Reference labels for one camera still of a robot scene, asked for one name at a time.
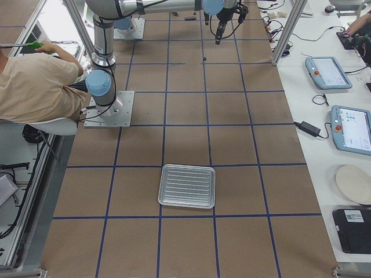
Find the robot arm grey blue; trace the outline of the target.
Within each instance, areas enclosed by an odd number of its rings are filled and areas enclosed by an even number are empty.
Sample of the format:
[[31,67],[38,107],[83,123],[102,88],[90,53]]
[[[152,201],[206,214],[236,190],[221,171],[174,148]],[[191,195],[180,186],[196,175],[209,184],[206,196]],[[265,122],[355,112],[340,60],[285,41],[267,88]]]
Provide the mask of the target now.
[[114,27],[121,34],[131,34],[135,32],[136,25],[131,17],[126,17],[124,19],[119,19],[114,21]]
[[114,76],[115,57],[113,54],[115,22],[124,21],[125,28],[131,27],[134,14],[165,13],[178,11],[204,12],[206,24],[212,16],[219,19],[216,34],[218,45],[229,21],[237,14],[242,24],[249,13],[241,1],[86,1],[93,12],[94,52],[92,62],[95,69],[85,79],[88,92],[95,101],[97,115],[103,119],[116,117],[122,104],[117,93]]

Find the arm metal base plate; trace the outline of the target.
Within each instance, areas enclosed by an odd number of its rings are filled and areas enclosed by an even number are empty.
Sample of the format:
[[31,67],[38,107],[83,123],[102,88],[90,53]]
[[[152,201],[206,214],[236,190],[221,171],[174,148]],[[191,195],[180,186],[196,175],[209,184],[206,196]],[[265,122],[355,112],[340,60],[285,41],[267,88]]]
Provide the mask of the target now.
[[106,111],[106,107],[96,105],[93,97],[90,98],[90,106],[84,120],[85,128],[114,128],[130,127],[134,103],[134,91],[117,91],[117,98],[112,106]]
[[144,18],[132,17],[114,21],[114,40],[142,40],[145,22]]

